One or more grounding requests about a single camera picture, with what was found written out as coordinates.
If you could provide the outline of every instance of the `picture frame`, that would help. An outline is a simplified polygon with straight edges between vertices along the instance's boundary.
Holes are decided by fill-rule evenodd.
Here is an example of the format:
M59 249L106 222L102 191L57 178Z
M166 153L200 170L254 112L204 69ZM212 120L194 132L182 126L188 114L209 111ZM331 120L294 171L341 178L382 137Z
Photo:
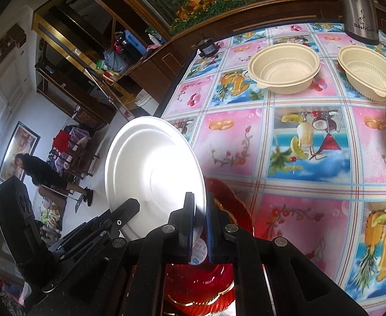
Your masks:
M34 153L41 137L26 127L20 121L17 123L4 153L0 165L0 180L5 181L12 176L16 176L21 181L25 177L25 172L15 166L14 157L18 153Z

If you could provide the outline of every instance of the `white bowl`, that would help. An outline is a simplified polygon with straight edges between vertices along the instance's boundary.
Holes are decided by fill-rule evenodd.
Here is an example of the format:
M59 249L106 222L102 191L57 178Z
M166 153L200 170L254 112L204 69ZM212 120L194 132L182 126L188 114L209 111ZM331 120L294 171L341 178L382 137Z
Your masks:
M277 94L295 94L307 89L320 70L320 58L301 44L278 44L257 52L248 71L257 87Z
M195 196L194 243L202 233L206 192L198 160L183 135L157 117L139 117L114 138L105 162L105 192L111 211L129 198L140 211L121 232L128 240L145 237L183 208L186 192Z
M364 46L340 48L338 62L351 85L370 100L386 101L386 58Z

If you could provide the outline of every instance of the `person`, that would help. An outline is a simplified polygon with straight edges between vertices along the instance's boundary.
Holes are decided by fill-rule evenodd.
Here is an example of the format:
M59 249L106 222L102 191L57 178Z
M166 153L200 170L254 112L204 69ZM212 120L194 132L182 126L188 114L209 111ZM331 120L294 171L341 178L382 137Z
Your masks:
M62 188L68 191L77 191L83 195L83 201L87 202L89 207L92 205L93 195L95 193L93 190L88 189L87 187L82 188L77 184L68 183L58 174L58 172L53 170L51 166L42 159L28 153L18 153L14 158L14 163L32 178L32 183L34 185L54 185L57 188Z

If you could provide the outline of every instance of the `metal bolt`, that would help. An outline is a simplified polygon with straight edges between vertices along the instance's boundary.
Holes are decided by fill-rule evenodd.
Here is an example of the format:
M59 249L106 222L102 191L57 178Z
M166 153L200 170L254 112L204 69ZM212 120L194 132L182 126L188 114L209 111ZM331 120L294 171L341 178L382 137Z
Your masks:
M112 246L114 248L122 248L126 245L126 240L124 238L116 238L112 241Z
M286 245L288 245L288 240L286 238L276 238L275 244L278 247L285 247Z
M232 223L225 226L225 230L229 233L235 233L236 231L238 231L238 229L239 227L237 225L233 225Z
M175 231L175 227L173 225L164 225L162 226L162 231L164 233L172 233L173 231Z

